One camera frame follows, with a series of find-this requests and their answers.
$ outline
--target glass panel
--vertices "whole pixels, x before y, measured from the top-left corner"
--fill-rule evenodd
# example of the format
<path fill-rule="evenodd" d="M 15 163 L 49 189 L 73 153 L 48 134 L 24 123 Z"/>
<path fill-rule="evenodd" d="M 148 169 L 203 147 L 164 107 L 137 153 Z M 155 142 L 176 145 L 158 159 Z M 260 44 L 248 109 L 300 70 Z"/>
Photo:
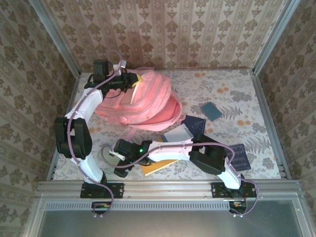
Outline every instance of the glass panel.
<path fill-rule="evenodd" d="M 227 211 L 48 211 L 40 237 L 301 237 L 291 201 L 258 202 L 234 218 Z"/>

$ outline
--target wallpaper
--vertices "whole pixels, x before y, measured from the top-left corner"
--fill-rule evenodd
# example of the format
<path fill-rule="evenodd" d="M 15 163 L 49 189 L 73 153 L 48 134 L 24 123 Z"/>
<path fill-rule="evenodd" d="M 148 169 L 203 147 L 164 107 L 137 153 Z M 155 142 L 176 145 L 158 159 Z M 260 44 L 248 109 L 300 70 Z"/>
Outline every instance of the wallpaper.
<path fill-rule="evenodd" d="M 77 65 L 117 49 L 129 67 L 252 67 L 285 0 L 42 0 Z"/>
<path fill-rule="evenodd" d="M 74 78 L 28 1 L 0 1 L 0 236 L 20 236 Z"/>
<path fill-rule="evenodd" d="M 292 178 L 316 220 L 316 1 L 301 1 L 259 75 Z"/>

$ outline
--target yellow book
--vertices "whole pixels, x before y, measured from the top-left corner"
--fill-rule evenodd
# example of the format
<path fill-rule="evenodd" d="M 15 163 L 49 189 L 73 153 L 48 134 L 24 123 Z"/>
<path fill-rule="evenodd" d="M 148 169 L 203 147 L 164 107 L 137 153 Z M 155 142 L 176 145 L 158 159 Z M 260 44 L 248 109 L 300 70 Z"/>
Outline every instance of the yellow book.
<path fill-rule="evenodd" d="M 166 159 L 166 160 L 152 163 L 151 165 L 148 165 L 148 166 L 141 166 L 141 167 L 142 167 L 142 170 L 146 176 L 146 175 L 149 175 L 151 173 L 154 173 L 157 170 L 163 169 L 163 168 L 165 168 L 165 167 L 167 167 L 167 166 L 169 166 L 177 161 L 178 161 L 178 159 Z"/>

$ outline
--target pink backpack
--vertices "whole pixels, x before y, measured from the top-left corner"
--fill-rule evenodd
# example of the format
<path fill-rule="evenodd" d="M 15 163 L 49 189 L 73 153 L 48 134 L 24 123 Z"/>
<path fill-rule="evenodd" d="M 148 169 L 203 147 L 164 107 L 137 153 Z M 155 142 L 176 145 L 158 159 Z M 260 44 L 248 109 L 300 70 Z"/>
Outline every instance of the pink backpack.
<path fill-rule="evenodd" d="M 169 77 L 141 68 L 128 71 L 139 74 L 143 81 L 120 95 L 118 90 L 110 90 L 95 110 L 107 124 L 162 131 L 184 120 L 182 104 L 172 91 Z"/>

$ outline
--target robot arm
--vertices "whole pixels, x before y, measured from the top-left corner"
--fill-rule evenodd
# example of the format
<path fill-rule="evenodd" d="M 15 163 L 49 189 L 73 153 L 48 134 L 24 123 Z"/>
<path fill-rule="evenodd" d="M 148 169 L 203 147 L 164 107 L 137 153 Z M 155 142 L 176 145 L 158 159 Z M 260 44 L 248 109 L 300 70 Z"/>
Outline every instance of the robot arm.
<path fill-rule="evenodd" d="M 78 103 L 64 117 L 57 118 L 55 120 L 57 151 L 64 154 L 66 158 L 71 158 L 76 165 L 80 166 L 88 177 L 97 183 L 101 182 L 104 174 L 95 163 L 91 154 L 92 139 L 87 123 L 96 107 L 103 101 L 110 89 L 120 89 L 121 91 L 126 92 L 129 88 L 134 87 L 139 81 L 139 77 L 136 74 L 122 72 L 111 81 L 99 87 L 98 90 L 91 92 L 94 87 L 108 78 L 108 74 L 108 62 L 99 60 L 95 61 L 94 74 L 90 76 L 88 83 L 85 85 L 83 95 Z M 75 115 L 71 122 L 71 144 L 75 157 L 79 160 L 79 162 L 75 162 L 72 158 L 67 139 L 68 121 L 74 113 Z M 217 143 L 218 145 L 199 145 L 205 142 Z M 120 177 L 126 177 L 128 171 L 133 167 L 130 165 L 132 162 L 135 162 L 146 152 L 160 147 L 161 149 L 157 149 L 156 151 L 148 154 L 144 159 L 140 160 L 138 164 L 146 165 L 147 163 L 158 162 L 165 159 L 190 160 L 202 171 L 218 175 L 218 177 L 223 180 L 227 188 L 239 189 L 241 184 L 240 176 L 235 169 L 228 164 L 226 152 L 224 148 L 219 146 L 220 144 L 218 142 L 204 135 L 197 136 L 192 140 L 178 143 L 143 141 L 141 145 L 135 143 L 131 144 L 120 139 L 117 141 L 114 150 L 110 153 L 120 158 L 120 162 L 115 168 L 115 174 Z"/>
<path fill-rule="evenodd" d="M 143 141 L 141 145 L 119 139 L 114 148 L 110 150 L 110 154 L 121 159 L 114 170 L 114 173 L 120 177 L 126 177 L 128 171 L 132 168 L 132 166 L 128 168 L 120 168 L 120 166 L 133 163 L 148 151 L 153 150 L 138 164 L 147 165 L 168 159 L 189 160 L 203 172 L 217 175 L 227 188 L 239 189 L 241 184 L 240 175 L 231 164 L 228 164 L 224 148 L 216 146 L 216 143 L 219 144 L 202 134 L 195 136 L 193 139 L 181 142 L 156 142 L 148 140 Z"/>

